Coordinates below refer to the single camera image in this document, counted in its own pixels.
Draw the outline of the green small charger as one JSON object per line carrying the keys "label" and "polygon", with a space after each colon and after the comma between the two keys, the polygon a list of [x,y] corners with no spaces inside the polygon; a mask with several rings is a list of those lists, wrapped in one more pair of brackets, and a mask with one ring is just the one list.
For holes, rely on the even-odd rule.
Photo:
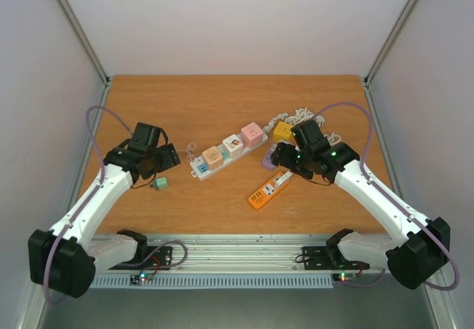
{"label": "green small charger", "polygon": [[164,190],[169,187],[169,183],[166,177],[159,177],[153,180],[150,184],[150,188],[154,190]]}

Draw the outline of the white charger with pink cable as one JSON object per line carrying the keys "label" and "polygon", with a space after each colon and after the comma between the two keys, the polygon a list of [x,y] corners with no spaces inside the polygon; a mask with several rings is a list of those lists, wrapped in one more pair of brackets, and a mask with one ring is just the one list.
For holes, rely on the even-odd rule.
{"label": "white charger with pink cable", "polygon": [[177,153],[182,154],[184,156],[185,162],[190,163],[196,158],[196,155],[194,153],[195,149],[196,144],[194,142],[191,142],[187,144],[184,148],[177,150]]}

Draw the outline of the yellow cube socket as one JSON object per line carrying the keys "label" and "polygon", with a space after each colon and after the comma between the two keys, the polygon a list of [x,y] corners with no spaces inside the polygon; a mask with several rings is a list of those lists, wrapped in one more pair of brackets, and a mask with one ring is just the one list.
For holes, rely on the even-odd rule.
{"label": "yellow cube socket", "polygon": [[292,127],[291,124],[280,121],[273,129],[273,141],[291,142],[293,140],[293,133],[291,131]]}

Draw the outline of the white power strip pastel sockets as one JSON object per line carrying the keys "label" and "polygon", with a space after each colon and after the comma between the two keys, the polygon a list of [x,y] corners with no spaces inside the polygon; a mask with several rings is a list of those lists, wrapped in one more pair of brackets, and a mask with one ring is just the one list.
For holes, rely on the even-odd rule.
{"label": "white power strip pastel sockets", "polygon": [[[235,141],[237,139],[240,141],[238,149],[241,152],[231,156],[230,147],[235,146]],[[268,136],[263,134],[260,142],[252,147],[248,147],[243,143],[241,133],[228,136],[221,144],[210,148],[211,155],[214,156],[214,158],[206,157],[205,154],[208,154],[208,150],[206,150],[190,162],[191,176],[199,181],[204,181],[205,179],[217,174],[219,171],[222,171],[232,163],[237,162],[249,153],[252,153],[257,148],[263,146],[267,141]]]}

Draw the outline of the beige cube socket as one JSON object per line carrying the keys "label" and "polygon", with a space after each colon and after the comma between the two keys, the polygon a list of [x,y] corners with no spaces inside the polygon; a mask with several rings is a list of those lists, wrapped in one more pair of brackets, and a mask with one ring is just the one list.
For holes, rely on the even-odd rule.
{"label": "beige cube socket", "polygon": [[221,167],[224,163],[221,151],[216,146],[212,146],[204,150],[201,156],[205,161],[209,171]]}

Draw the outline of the pink cube socket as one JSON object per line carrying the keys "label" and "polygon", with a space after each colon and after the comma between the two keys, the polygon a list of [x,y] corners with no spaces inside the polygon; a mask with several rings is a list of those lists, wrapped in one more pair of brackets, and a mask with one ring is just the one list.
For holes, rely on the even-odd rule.
{"label": "pink cube socket", "polygon": [[251,148],[263,140],[263,130],[255,122],[251,122],[241,129],[241,140],[245,147]]}

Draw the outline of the white cube socket adapter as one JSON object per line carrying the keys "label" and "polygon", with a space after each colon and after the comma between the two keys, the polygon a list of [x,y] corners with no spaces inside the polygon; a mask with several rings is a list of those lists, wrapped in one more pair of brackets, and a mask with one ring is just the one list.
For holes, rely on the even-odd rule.
{"label": "white cube socket adapter", "polygon": [[222,142],[224,152],[228,156],[229,159],[234,159],[237,156],[240,156],[243,152],[244,145],[240,138],[236,135],[230,135]]}

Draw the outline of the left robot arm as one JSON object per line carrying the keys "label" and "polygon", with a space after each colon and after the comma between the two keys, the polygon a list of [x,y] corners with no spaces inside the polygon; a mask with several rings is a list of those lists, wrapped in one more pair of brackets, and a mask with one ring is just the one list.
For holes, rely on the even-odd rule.
{"label": "left robot arm", "polygon": [[96,275],[147,264],[153,252],[143,234],[120,230],[105,242],[91,241],[113,205],[139,179],[179,165],[173,144],[158,143],[166,138],[162,128],[139,122],[130,138],[107,153],[95,180],[73,207],[49,230],[33,232],[27,243],[32,282],[45,291],[79,298]]}

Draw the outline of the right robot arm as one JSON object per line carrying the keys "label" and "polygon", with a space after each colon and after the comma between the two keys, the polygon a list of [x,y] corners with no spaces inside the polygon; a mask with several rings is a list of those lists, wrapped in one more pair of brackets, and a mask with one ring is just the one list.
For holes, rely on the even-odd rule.
{"label": "right robot arm", "polygon": [[389,240],[377,242],[351,229],[326,241],[329,263],[343,267],[359,261],[387,269],[404,287],[414,290],[449,262],[450,226],[410,207],[381,182],[349,145],[331,145],[314,120],[291,130],[295,144],[279,142],[270,156],[307,181],[320,175],[351,195],[386,230]]}

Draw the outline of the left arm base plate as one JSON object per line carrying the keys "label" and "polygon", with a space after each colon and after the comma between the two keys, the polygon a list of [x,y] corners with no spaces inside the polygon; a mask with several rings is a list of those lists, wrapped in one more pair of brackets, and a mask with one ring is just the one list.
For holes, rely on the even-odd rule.
{"label": "left arm base plate", "polygon": [[155,268],[157,265],[160,267],[171,265],[173,260],[173,248],[169,245],[161,247],[156,252],[152,253],[155,247],[149,246],[147,248],[146,255],[151,255],[146,261],[140,263],[139,265],[132,266],[131,262],[127,262],[122,265],[123,268],[127,270],[141,270],[146,267]]}

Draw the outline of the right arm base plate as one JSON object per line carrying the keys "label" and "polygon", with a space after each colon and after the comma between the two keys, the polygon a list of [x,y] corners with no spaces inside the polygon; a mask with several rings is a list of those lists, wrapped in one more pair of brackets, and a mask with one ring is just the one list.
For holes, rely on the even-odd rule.
{"label": "right arm base plate", "polygon": [[326,246],[305,246],[294,258],[297,264],[303,264],[305,270],[369,270],[365,262],[348,261],[338,250]]}

